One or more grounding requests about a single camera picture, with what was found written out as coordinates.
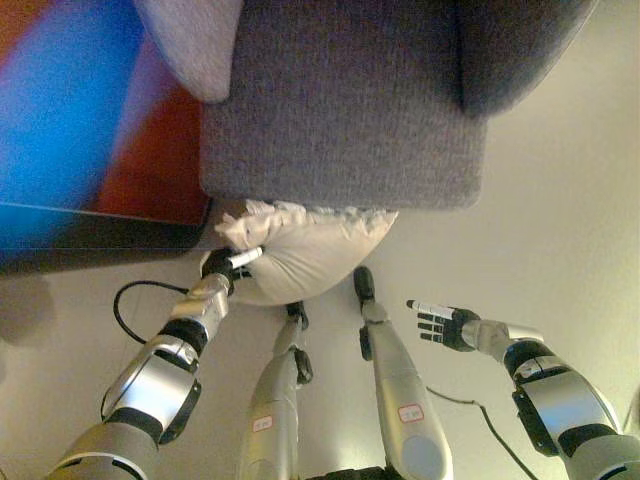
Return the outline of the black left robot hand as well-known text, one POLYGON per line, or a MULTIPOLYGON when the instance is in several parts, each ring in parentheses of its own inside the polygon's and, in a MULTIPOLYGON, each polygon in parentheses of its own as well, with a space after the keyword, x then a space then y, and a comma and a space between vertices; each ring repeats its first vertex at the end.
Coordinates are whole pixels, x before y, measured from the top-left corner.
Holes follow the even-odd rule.
POLYGON ((210 274, 222 275, 229 283, 228 294, 231 295, 237 281, 252 277, 248 265, 263 253, 262 246, 243 251, 231 247, 209 251, 200 262, 200 275, 202 278, 210 274))

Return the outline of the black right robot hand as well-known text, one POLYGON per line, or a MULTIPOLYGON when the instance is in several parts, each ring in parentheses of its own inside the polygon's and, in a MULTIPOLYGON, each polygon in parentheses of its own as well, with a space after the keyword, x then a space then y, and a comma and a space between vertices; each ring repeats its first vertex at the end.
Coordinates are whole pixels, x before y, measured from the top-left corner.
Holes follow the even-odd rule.
POLYGON ((477 350, 472 339, 480 317, 468 309, 426 304, 409 299, 406 306, 416 313, 421 340, 437 343, 457 352, 477 350))

